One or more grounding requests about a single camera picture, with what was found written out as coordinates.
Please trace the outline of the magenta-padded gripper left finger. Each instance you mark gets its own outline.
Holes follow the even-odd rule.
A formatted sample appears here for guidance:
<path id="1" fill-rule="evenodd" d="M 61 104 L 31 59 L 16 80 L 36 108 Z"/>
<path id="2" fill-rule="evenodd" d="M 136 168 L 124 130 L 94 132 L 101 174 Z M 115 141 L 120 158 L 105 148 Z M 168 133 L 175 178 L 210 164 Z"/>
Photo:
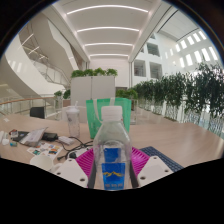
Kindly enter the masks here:
<path id="1" fill-rule="evenodd" d="M 67 160 L 55 166 L 54 174 L 84 188 L 93 189 L 96 178 L 93 149 L 72 151 Z"/>

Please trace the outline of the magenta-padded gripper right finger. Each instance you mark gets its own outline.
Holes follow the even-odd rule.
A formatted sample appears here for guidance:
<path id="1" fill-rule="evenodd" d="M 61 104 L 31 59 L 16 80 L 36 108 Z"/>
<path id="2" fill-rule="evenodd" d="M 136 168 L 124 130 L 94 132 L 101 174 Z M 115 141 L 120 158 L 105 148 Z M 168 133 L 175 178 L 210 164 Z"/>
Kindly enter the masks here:
<path id="1" fill-rule="evenodd" d="M 172 174 L 173 171 L 156 155 L 148 156 L 132 148 L 130 179 L 132 188 L 139 188 Z"/>

